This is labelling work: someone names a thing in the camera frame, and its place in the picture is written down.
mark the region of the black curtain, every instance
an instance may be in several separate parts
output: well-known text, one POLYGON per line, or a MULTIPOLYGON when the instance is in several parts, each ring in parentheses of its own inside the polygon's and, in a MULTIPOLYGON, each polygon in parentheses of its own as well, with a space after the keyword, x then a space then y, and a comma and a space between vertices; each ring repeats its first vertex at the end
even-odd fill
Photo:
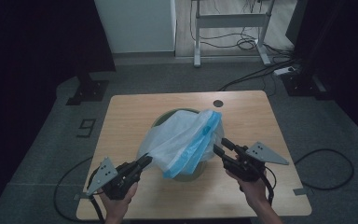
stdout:
POLYGON ((0 1, 0 194, 70 77, 114 71, 93 0, 0 1))
POLYGON ((298 34, 295 55, 310 65, 308 73, 317 76, 331 97, 358 125, 358 1, 308 1, 298 34), (335 7, 339 12, 322 39, 313 58, 312 49, 335 7))

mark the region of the power strip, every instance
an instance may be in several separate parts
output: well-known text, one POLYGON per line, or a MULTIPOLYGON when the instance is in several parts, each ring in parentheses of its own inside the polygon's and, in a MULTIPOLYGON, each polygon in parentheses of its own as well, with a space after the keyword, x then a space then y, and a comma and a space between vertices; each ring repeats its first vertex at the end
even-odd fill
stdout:
POLYGON ((288 74, 294 73, 295 71, 296 71, 296 69, 294 67, 290 66, 290 67, 285 67, 285 68, 275 70, 274 75, 275 76, 288 75, 288 74))

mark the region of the plastic bag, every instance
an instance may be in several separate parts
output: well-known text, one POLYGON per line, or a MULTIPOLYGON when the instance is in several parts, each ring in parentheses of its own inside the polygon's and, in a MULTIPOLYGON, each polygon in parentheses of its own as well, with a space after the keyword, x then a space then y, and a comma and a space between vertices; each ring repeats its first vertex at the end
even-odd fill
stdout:
POLYGON ((178 110, 161 125, 152 128, 139 147, 137 158, 153 157, 163 177, 191 175, 200 161, 214 156, 213 144, 220 145, 224 131, 221 113, 204 110, 199 114, 178 110))

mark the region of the human hand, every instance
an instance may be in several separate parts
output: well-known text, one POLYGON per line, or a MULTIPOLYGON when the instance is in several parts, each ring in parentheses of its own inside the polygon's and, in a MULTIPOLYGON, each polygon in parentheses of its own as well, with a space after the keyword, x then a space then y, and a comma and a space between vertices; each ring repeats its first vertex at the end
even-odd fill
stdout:
POLYGON ((237 180, 238 184, 243 190, 243 193, 245 194, 246 202, 254 210, 262 204, 269 203, 266 197, 266 185, 264 184, 263 180, 261 180, 261 178, 255 182, 246 182, 228 170, 226 170, 226 173, 237 180))
POLYGON ((100 194, 100 198, 103 201, 103 206, 106 210, 106 224, 121 223, 123 217, 126 215, 127 210, 129 209, 131 198, 135 195, 137 189, 138 183, 134 183, 130 187, 123 200, 110 200, 106 194, 100 194))

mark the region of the metal stand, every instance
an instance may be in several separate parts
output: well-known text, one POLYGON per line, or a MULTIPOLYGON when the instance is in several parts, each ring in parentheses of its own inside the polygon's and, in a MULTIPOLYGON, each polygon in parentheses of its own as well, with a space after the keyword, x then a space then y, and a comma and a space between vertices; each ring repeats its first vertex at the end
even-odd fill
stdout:
POLYGON ((231 14, 231 15, 200 15, 200 0, 197 0, 196 11, 196 40, 194 44, 194 66, 201 66, 200 58, 200 29, 201 28, 228 28, 228 27, 261 27, 259 39, 255 40, 258 53, 263 60, 264 65, 270 65, 271 61, 267 55, 267 49, 264 47, 264 38, 267 28, 269 27, 269 19, 271 11, 274 7, 275 0, 270 0, 266 14, 231 14))

